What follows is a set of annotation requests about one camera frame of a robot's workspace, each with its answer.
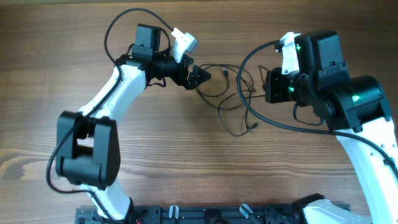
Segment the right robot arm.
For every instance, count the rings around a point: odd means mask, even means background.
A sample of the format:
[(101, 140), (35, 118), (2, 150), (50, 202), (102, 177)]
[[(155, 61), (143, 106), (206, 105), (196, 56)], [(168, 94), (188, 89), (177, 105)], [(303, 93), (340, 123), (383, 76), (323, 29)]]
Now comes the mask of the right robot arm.
[(396, 223), (397, 141), (381, 84), (369, 75), (350, 77), (333, 30), (288, 32), (274, 47), (282, 65), (267, 73), (266, 101), (311, 106), (349, 156), (371, 223)]

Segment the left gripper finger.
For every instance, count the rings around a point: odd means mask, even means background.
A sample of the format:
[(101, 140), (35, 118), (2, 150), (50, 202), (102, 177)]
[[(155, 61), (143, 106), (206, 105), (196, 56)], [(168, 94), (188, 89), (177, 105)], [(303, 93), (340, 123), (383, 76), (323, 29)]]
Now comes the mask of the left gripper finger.
[(189, 76), (188, 83), (187, 83), (187, 89), (194, 90), (195, 88), (197, 88), (199, 85), (201, 85), (205, 81), (206, 81), (205, 76)]
[(206, 82), (211, 78), (211, 74), (201, 67), (194, 65), (192, 70), (193, 82)]

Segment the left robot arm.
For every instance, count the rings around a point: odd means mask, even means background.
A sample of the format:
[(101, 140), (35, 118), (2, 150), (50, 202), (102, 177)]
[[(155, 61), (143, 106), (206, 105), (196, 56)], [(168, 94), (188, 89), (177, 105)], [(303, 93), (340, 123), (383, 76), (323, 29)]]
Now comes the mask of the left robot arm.
[(188, 32), (174, 28), (174, 37), (160, 50), (164, 29), (139, 24), (136, 41), (115, 61), (113, 74), (99, 93), (77, 112), (64, 111), (57, 121), (57, 146), (48, 166), (88, 194), (97, 210), (91, 221), (98, 223), (141, 223), (132, 198), (117, 179), (121, 153), (117, 125), (132, 102), (152, 79), (166, 86), (166, 78), (187, 90), (210, 79), (211, 75), (189, 56), (198, 45)]

